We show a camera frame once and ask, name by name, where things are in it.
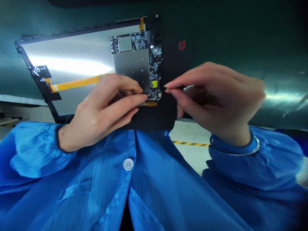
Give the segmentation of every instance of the right hand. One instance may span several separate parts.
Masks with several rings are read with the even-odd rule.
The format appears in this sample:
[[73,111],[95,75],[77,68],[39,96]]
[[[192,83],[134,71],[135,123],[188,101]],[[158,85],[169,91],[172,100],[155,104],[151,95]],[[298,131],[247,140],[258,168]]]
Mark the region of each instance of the right hand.
[[[211,96],[215,103],[200,105],[176,89],[190,85],[202,88],[204,97]],[[250,142],[248,122],[266,96],[263,81],[211,62],[184,73],[165,87],[177,100],[178,117],[187,112],[200,126],[233,146]]]

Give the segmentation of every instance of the hand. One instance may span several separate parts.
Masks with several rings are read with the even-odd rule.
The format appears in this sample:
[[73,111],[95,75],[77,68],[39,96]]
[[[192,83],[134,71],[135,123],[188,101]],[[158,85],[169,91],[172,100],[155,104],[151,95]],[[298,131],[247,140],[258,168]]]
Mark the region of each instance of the hand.
[[59,130],[60,148],[73,152],[93,145],[128,124],[139,110],[136,106],[148,98],[140,93],[142,88],[137,81],[124,75],[105,75],[78,105],[71,123]]
[[[198,104],[180,86],[194,85],[203,97]],[[203,128],[233,146],[250,142],[248,122],[265,99],[264,83],[228,67],[204,63],[165,85],[177,100],[178,117],[184,111]]]

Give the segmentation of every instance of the yellow label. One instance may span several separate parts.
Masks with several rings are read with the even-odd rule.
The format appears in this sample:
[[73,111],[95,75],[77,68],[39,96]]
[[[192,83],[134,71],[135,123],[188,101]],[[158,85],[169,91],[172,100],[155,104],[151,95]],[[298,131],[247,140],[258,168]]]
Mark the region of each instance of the yellow label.
[[158,82],[158,81],[152,81],[152,88],[157,87],[157,85],[158,85],[157,82]]

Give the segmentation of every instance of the yellow black hazard tape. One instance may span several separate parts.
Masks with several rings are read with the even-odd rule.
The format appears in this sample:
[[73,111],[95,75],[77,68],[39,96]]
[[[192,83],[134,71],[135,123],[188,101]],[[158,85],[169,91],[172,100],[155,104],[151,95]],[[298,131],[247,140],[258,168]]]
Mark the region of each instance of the yellow black hazard tape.
[[192,142],[182,142],[182,141],[172,141],[174,144],[184,144],[184,145],[191,145],[191,146],[201,146],[201,147],[208,147],[209,144],[201,144],[201,143],[192,143]]

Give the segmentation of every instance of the white button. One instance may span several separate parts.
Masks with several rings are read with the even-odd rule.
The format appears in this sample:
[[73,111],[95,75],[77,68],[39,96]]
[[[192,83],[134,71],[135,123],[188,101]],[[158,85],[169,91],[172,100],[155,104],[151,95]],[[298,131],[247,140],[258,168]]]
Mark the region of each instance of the white button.
[[130,171],[134,167],[134,161],[130,158],[127,158],[124,160],[123,166],[125,170]]

